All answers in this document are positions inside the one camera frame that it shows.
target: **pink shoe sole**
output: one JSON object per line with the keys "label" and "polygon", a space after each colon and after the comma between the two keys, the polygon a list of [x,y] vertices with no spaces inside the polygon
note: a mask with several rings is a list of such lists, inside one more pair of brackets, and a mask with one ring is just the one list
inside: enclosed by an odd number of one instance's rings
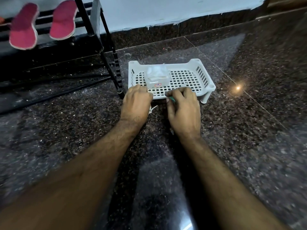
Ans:
{"label": "pink shoe sole", "polygon": [[56,7],[50,29],[50,38],[64,40],[75,33],[75,16],[78,8],[74,0],[66,0]]}
{"label": "pink shoe sole", "polygon": [[10,45],[14,48],[32,49],[37,43],[37,31],[34,27],[39,15],[38,5],[27,3],[12,20],[10,26]]}

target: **person's left arm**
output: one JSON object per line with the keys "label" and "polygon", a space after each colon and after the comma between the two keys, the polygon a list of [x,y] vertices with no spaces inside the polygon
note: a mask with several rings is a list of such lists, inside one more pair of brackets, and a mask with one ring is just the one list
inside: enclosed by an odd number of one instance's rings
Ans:
{"label": "person's left arm", "polygon": [[88,229],[128,146],[146,122],[153,95],[131,87],[114,128],[0,212],[0,229]]}

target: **plastic container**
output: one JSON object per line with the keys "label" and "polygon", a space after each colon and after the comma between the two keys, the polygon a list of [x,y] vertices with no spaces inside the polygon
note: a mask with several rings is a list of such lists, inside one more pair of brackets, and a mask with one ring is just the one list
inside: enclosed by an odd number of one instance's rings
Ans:
{"label": "plastic container", "polygon": [[168,86],[171,75],[165,64],[152,65],[144,72],[144,79],[148,88]]}
{"label": "plastic container", "polygon": [[[148,67],[153,65],[140,65],[138,61],[129,62],[128,87],[140,84],[147,86],[144,74]],[[201,96],[201,103],[205,104],[216,88],[208,72],[200,59],[191,59],[183,64],[165,64],[171,75],[169,85],[163,87],[149,88],[148,92],[153,93],[153,99],[166,98],[165,92],[179,87],[188,86]]]}

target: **person's left hand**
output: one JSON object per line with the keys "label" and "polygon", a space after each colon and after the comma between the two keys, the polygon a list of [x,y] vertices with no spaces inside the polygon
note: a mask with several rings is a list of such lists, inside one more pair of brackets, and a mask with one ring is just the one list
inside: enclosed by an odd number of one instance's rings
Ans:
{"label": "person's left hand", "polygon": [[135,124],[140,129],[147,120],[152,99],[153,94],[147,91],[146,86],[130,87],[122,103],[120,120]]}

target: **white plastic basket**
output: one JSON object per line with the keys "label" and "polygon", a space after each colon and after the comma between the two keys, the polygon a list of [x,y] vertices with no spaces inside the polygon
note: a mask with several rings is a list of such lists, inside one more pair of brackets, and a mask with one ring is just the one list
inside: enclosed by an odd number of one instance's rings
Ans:
{"label": "white plastic basket", "polygon": [[[146,86],[144,72],[148,66],[152,65],[140,65],[138,61],[129,61],[128,88],[137,84]],[[153,93],[153,99],[166,98],[165,92],[168,90],[188,86],[197,96],[202,96],[201,103],[207,103],[216,86],[200,59],[191,59],[185,64],[166,64],[166,67],[172,76],[170,84],[169,86],[148,89],[148,92]]]}

